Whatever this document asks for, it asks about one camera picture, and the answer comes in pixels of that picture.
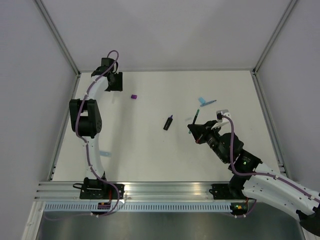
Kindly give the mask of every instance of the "blue object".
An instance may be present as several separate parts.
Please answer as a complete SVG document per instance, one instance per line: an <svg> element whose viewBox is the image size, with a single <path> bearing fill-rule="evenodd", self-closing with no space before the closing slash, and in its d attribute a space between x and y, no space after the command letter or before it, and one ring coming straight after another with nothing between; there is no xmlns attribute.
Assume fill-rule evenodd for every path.
<svg viewBox="0 0 320 240"><path fill-rule="evenodd" d="M111 152L108 152L108 151L100 151L100 156L111 157Z"/></svg>
<svg viewBox="0 0 320 240"><path fill-rule="evenodd" d="M205 103L206 103L206 100L204 100L204 98L203 98L202 96L199 97L198 100L199 100L199 102L200 102L201 104L205 104Z"/></svg>
<svg viewBox="0 0 320 240"><path fill-rule="evenodd" d="M213 103L216 102L216 101L217 101L217 100L208 101L208 102L206 102L206 103L201 104L200 107L204 107L204 106L207 106L207 105L209 105L209 104L213 104Z"/></svg>

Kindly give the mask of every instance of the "blue pen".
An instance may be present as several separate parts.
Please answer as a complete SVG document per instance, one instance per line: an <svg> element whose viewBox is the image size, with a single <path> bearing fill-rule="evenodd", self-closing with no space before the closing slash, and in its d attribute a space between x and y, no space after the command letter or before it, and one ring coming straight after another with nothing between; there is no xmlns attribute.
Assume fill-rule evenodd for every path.
<svg viewBox="0 0 320 240"><path fill-rule="evenodd" d="M214 103L214 102L216 102L216 101L217 101L217 100L208 101L208 102L206 102L206 103L204 103L204 104L201 104L200 107L207 106L207 105L212 104L212 103Z"/></svg>

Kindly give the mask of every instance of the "table surface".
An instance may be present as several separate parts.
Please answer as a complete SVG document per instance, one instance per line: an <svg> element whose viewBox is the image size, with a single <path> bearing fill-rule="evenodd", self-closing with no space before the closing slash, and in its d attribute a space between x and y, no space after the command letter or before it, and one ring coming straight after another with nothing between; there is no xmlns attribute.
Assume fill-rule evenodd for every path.
<svg viewBox="0 0 320 240"><path fill-rule="evenodd" d="M90 82L91 73L82 73L75 98L83 96ZM216 102L200 107L199 97ZM279 171L249 71L124 72L123 91L105 92L98 106L99 147L111 153L101 156L109 181L229 181L228 165L188 133L198 108L197 124L215 120L217 110L228 109L244 149ZM165 131L170 115L173 121ZM220 132L230 132L230 125ZM83 181L85 156L68 119L53 180Z"/></svg>

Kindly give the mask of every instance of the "black marker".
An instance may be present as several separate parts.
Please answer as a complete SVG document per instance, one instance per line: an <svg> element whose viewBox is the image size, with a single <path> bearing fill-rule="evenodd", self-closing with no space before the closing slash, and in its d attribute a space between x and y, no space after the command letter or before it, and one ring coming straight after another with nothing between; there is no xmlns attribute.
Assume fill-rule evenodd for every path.
<svg viewBox="0 0 320 240"><path fill-rule="evenodd" d="M163 127L163 129L164 130L168 130L169 129L169 127L170 127L170 124L172 123L172 120L173 120L173 115L171 115L170 117L168 117L168 119L166 120L166 122L165 122L165 125L164 125L164 127Z"/></svg>

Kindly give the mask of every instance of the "cable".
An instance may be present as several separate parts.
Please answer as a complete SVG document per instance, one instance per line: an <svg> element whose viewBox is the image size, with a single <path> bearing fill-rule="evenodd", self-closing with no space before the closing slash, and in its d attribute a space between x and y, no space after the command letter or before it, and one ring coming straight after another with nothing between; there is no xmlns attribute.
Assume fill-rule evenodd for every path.
<svg viewBox="0 0 320 240"><path fill-rule="evenodd" d="M108 67L107 70L105 70L100 76L98 76L98 77L89 85L89 87L88 87L88 89L86 90L86 93L85 93L85 95L84 95L84 97L83 97L83 100L82 100L82 102L81 102L81 105L80 105L80 108L79 108L79 112L78 112L78 115L77 115L77 117L76 117L76 122L75 122L75 134L76 134L76 136L77 136L78 138L82 139L82 140L84 141L84 143L85 143L86 160L87 160L88 166L90 167L91 172L92 172L93 175L94 175L98 180L100 180L101 182L112 186L112 187L116 190L116 193L117 193L117 200L116 200L116 203L115 203L115 205L113 206L113 208L112 208L110 211L108 211L108 212L106 212L106 213L104 213L104 214L95 215L96 217L98 217L98 216L99 216L99 217L103 217L103 216L110 215L110 214L116 209L116 207L118 206L118 203L119 203L119 200L120 200L120 193L119 193L119 189L116 187L116 185L114 185L112 182L106 181L106 180L102 179L101 177L99 177L99 176L97 175L97 173L95 172L95 170L93 169L92 164L91 164L91 162L90 162L88 141L87 141L84 137L82 137L82 136L79 135L79 120L80 120L80 116L81 116L82 109L84 108L85 101L86 101L87 97L89 96L89 91L90 91L90 89L96 84L96 82L97 82L103 75L105 75L106 73L108 73L108 72L114 67L114 65L116 64L116 62L117 62L117 60L118 60L118 58L119 58L119 52L118 52L117 50L112 50L112 51L110 51L107 56L109 56L111 53L116 53L116 54L117 54L114 62L111 64L110 67Z"/></svg>
<svg viewBox="0 0 320 240"><path fill-rule="evenodd" d="M228 116L224 116L222 115L223 118L227 119L230 122L231 125L231 138L230 138L230 165L232 168L232 171L234 172L234 174L238 175L238 176L267 176L267 177L271 177L271 178L276 178L277 180L280 180L286 184L288 184L289 186L293 187L294 189L296 189L297 191L299 191L300 193L306 195L308 198L313 199L314 201L320 203L320 200L317 198L314 198L311 194L309 194L308 192L302 190L300 187L294 185L293 183L291 183L290 181L278 177L276 175L270 174L270 173L264 173L264 172L248 172L248 173L242 173L242 172L238 172L235 168L235 163L234 163L234 138L235 138L235 127L234 127L234 123L231 120L230 117Z"/></svg>

